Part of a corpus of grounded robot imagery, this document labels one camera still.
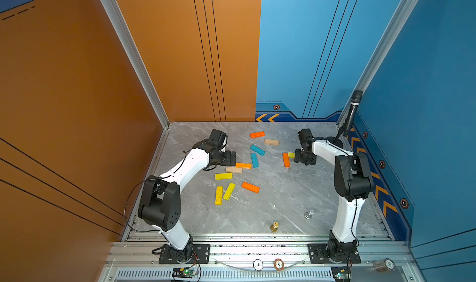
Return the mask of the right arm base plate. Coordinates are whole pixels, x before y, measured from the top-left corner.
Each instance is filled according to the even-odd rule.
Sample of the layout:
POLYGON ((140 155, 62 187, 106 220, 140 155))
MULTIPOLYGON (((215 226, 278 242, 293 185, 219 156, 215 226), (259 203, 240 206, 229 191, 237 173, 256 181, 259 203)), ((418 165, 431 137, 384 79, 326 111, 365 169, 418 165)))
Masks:
POLYGON ((309 258, 312 264, 347 263, 360 264, 361 257, 353 243, 337 245, 308 244, 309 258))

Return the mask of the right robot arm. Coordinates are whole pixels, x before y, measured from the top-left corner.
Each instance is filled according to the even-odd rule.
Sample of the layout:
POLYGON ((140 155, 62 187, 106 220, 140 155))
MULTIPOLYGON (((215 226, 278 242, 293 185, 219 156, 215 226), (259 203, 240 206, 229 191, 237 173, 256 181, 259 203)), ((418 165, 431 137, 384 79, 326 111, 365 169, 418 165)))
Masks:
POLYGON ((351 261, 358 257, 357 225, 361 209, 374 189, 368 157, 362 152, 345 150, 339 138, 314 137, 308 128, 297 135, 301 147, 295 151, 295 163, 315 165, 320 157, 334 167, 338 211, 322 257, 335 263, 351 261))

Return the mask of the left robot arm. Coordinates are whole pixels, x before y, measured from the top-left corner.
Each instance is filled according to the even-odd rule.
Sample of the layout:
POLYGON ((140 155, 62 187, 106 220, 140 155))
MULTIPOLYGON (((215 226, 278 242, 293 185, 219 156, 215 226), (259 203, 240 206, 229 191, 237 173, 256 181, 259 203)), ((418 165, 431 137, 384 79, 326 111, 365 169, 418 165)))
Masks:
POLYGON ((209 138, 186 151, 172 169, 143 182, 138 217, 161 233, 167 241, 163 251, 180 263, 188 262, 193 254, 193 238, 180 222, 181 191, 199 171, 235 163, 236 153, 225 149, 227 143, 227 134, 213 130, 209 138))

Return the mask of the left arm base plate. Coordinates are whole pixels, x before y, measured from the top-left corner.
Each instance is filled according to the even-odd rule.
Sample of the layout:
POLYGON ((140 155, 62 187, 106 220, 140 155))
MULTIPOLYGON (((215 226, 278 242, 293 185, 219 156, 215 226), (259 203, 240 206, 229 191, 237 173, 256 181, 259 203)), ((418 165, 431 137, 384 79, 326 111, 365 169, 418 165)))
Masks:
POLYGON ((178 251, 166 244, 161 247, 159 264, 192 264, 198 261, 202 265, 209 263, 209 257, 209 244, 192 244, 192 246, 187 246, 182 251, 178 251))

